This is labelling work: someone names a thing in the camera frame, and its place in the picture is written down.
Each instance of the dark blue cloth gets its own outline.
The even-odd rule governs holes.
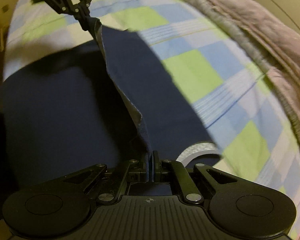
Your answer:
[[[7,154],[20,187],[95,163],[114,167],[140,158],[146,146],[176,159],[211,140],[136,33],[104,27],[103,41],[111,78],[142,113],[141,125],[137,130],[95,41],[29,64],[2,85]]]

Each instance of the screw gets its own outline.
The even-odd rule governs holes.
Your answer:
[[[201,196],[199,194],[196,194],[196,193],[191,193],[191,194],[188,194],[186,196],[186,199],[189,200],[189,201],[192,201],[192,202],[198,202],[201,200]]]
[[[113,196],[112,194],[109,194],[109,193],[104,193],[104,194],[99,195],[98,198],[99,198],[99,200],[101,200],[101,201],[107,202],[107,201],[113,200],[113,199],[114,199],[114,196]]]

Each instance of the bed sheet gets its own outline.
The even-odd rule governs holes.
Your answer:
[[[245,52],[181,0],[93,0],[91,16],[137,31],[217,143],[229,173],[277,189],[297,207],[289,236],[300,235],[300,150],[271,84]],[[91,40],[72,16],[19,0],[9,29],[4,79],[48,54]]]

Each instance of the navy blue fabric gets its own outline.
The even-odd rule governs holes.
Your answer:
[[[139,135],[95,41],[44,57],[2,85],[7,154],[20,187],[138,159],[145,143],[176,159],[211,140],[136,33],[103,27],[103,42],[111,77],[143,115]]]

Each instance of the checkered bed sheet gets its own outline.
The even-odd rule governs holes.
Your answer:
[[[215,24],[181,0],[93,0],[91,16],[137,31],[217,143],[217,168],[277,189],[297,207],[300,150],[265,75]],[[72,16],[19,0],[10,25],[4,79],[48,54],[91,40]]]

